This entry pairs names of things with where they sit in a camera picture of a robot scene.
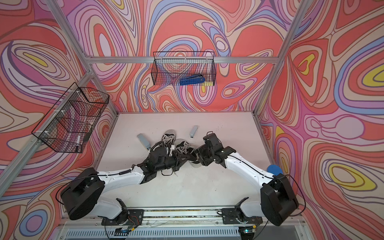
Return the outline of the black white sneaker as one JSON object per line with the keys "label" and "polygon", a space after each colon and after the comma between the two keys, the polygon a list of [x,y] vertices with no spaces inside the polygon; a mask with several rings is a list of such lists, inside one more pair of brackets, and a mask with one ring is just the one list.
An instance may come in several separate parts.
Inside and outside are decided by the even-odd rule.
{"label": "black white sneaker", "polygon": [[163,133],[163,136],[161,138],[161,146],[171,149],[175,140],[176,140],[176,131],[167,130]]}
{"label": "black white sneaker", "polygon": [[199,162],[199,157],[197,156],[195,149],[191,144],[183,139],[176,139],[174,142],[175,149],[183,155],[191,155],[193,158],[189,160],[190,164],[194,168],[201,167],[201,163]]}

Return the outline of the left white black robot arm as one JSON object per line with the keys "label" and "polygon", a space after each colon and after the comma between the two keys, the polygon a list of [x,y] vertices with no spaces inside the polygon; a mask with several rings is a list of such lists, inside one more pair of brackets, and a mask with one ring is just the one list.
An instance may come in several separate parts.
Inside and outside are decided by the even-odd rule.
{"label": "left white black robot arm", "polygon": [[176,172],[186,161],[185,155],[177,151],[169,154],[164,147],[156,148],[142,163],[129,169],[113,172],[97,172],[94,168],[84,170],[61,191],[60,197],[72,221],[97,216],[123,225],[131,216],[128,207],[121,199],[109,199],[104,194],[147,183],[163,170]]}

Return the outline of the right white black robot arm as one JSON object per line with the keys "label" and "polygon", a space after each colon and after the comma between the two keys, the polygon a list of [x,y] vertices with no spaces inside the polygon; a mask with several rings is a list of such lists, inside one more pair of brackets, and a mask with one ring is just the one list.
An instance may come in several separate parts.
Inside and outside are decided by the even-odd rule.
{"label": "right white black robot arm", "polygon": [[275,226],[291,217],[299,202],[287,176],[275,175],[256,167],[235,149],[223,147],[215,133],[203,137],[204,144],[197,149],[203,166],[216,163],[241,176],[257,190],[257,197],[241,200],[240,214],[247,218],[265,217]]}

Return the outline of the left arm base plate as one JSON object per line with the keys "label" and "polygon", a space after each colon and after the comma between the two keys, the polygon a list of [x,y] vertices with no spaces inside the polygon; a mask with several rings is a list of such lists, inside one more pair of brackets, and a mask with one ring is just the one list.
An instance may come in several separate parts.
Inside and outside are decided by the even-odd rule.
{"label": "left arm base plate", "polygon": [[140,226],[143,222],[144,209],[123,210],[114,219],[103,218],[102,226]]}

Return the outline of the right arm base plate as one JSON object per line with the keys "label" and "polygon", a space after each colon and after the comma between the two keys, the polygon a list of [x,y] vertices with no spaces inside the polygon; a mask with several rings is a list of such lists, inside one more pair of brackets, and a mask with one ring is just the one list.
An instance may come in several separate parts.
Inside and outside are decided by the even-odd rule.
{"label": "right arm base plate", "polygon": [[263,223],[262,217],[246,217],[243,213],[236,210],[235,208],[223,208],[217,211],[218,215],[222,217],[224,225],[256,225],[259,226]]}

